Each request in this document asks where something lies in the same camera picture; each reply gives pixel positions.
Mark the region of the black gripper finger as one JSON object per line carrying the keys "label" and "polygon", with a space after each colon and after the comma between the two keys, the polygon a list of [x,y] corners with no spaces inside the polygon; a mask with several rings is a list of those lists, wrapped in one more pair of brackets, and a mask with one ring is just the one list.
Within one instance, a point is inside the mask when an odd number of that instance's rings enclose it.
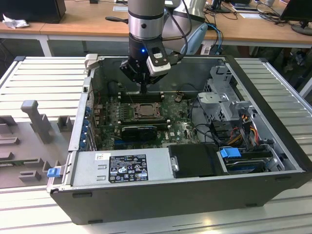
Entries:
{"label": "black gripper finger", "polygon": [[166,75],[167,75],[167,73],[165,73],[163,75],[156,76],[156,77],[152,77],[149,73],[147,73],[147,75],[145,76],[145,94],[147,93],[147,88],[149,85],[156,84],[158,81],[160,81]]}
{"label": "black gripper finger", "polygon": [[145,70],[138,60],[123,60],[119,68],[130,81],[139,84],[141,94],[146,94]]}

